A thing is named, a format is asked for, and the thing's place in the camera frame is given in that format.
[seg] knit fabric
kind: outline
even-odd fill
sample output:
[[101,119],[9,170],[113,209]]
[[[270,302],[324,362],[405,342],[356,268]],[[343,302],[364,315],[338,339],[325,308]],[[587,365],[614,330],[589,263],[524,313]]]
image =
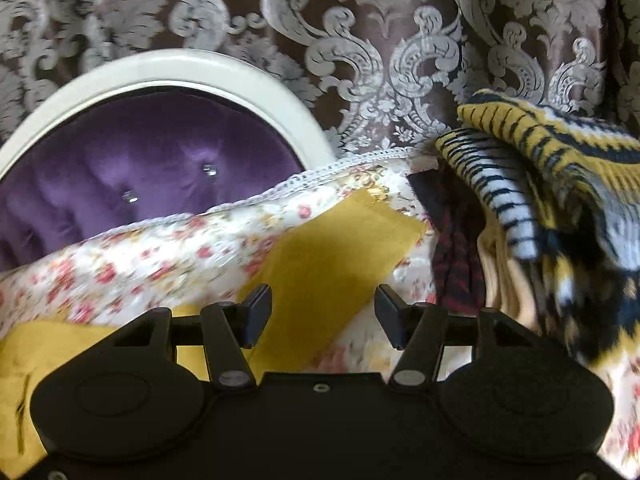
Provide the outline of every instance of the knit fabric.
[[449,312],[476,314],[485,297],[476,244],[484,227],[478,199],[446,165],[407,179],[438,230],[432,260],[436,302]]
[[542,328],[590,365],[619,358],[640,342],[640,142],[487,90],[458,115],[436,146],[542,276]]
[[478,237],[478,255],[486,284],[486,306],[538,332],[538,311],[527,262],[513,257],[504,230],[493,211],[486,211],[486,226]]

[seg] crystal button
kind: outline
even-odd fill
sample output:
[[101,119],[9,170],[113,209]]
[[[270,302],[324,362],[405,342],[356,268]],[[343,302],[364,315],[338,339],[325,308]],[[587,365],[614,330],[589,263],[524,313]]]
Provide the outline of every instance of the crystal button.
[[125,191],[122,194],[122,199],[125,202],[129,202],[130,204],[133,204],[134,202],[138,201],[138,196],[135,195],[135,193],[133,193],[133,191]]
[[207,176],[216,176],[218,174],[218,170],[213,164],[204,164],[202,167],[202,171],[204,171]]

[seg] mustard yellow fabric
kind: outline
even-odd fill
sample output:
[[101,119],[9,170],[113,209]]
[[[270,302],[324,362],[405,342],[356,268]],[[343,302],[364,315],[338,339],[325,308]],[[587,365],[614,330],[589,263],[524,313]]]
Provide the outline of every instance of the mustard yellow fabric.
[[591,367],[640,348],[640,140],[491,90],[458,116],[436,146],[537,267],[546,332]]
[[484,272],[486,306],[500,310],[536,332],[538,318],[531,282],[522,263],[511,254],[493,211],[484,208],[484,214],[486,225],[478,236],[478,255]]
[[258,283],[273,291],[271,319],[245,353],[256,378],[307,366],[371,300],[425,228],[363,189],[284,234],[241,292]]
[[[174,316],[197,314],[199,310],[185,305],[176,308]],[[35,387],[114,330],[37,320],[16,326],[0,341],[0,470],[9,478],[23,475],[46,455],[29,410]],[[202,347],[179,347],[178,364],[199,379],[208,377]]]

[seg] pile of fabric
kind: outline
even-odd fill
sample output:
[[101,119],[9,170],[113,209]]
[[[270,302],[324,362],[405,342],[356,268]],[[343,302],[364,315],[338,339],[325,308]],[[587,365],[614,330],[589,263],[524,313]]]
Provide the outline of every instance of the pile of fabric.
[[[479,91],[436,146],[526,272],[542,333],[616,397],[603,455],[638,474],[640,142],[601,120]],[[515,284],[513,275],[511,283]]]
[[[246,354],[258,377],[388,378],[401,352],[374,315],[383,282],[407,303],[471,316],[488,306],[557,337],[614,394],[601,455],[637,476],[640,141],[491,91],[459,114],[464,127],[436,142],[443,160],[405,148],[354,156],[0,275],[0,470],[17,477],[43,456],[28,417],[35,378],[155,306],[195,314],[267,282],[273,314]],[[60,345],[34,333],[67,336]],[[206,379],[198,351],[178,362]],[[469,359],[447,349],[440,377]]]

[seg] white lace trim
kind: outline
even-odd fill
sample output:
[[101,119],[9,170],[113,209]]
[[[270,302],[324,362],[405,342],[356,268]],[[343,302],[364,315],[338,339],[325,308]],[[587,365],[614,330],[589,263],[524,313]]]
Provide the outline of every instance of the white lace trim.
[[412,156],[419,156],[421,154],[422,153],[417,148],[391,148],[389,150],[378,150],[376,152],[340,158],[339,160],[336,160],[327,166],[323,166],[322,168],[308,170],[303,173],[290,176],[284,182],[277,184],[259,195],[245,198],[238,202],[214,206],[207,209],[204,214],[228,211],[229,209],[234,209],[236,207],[255,205],[260,202],[266,202],[267,200],[278,200],[311,187],[322,186],[322,184],[326,184],[333,180],[336,175],[343,171],[361,164],[377,162],[388,158],[411,158]]
[[[345,170],[354,168],[361,164],[367,164],[370,162],[377,162],[379,160],[396,159],[396,158],[412,158],[417,156],[424,156],[428,158],[434,158],[429,155],[424,155],[417,148],[391,148],[390,150],[377,150],[376,152],[363,153],[361,155],[353,155],[345,158],[340,158],[327,166],[317,168],[316,170],[308,170],[303,173],[295,174],[289,177],[284,182],[277,184],[276,186],[268,189],[267,191],[254,195],[244,200],[238,200],[237,202],[229,202],[226,204],[220,204],[207,209],[202,214],[219,213],[223,211],[229,211],[238,207],[255,205],[260,202],[266,202],[268,200],[278,200],[286,196],[292,195],[309,189],[312,187],[322,186],[327,182],[333,180],[336,175],[342,173]],[[88,240],[92,240],[102,236],[112,236],[122,234],[130,231],[135,231],[140,228],[157,227],[164,224],[171,224],[180,220],[187,220],[194,215],[192,213],[178,213],[175,215],[162,216],[159,218],[149,218],[147,220],[141,220],[140,222],[134,222],[133,224],[126,224],[119,227],[114,227],[103,233],[95,235]]]

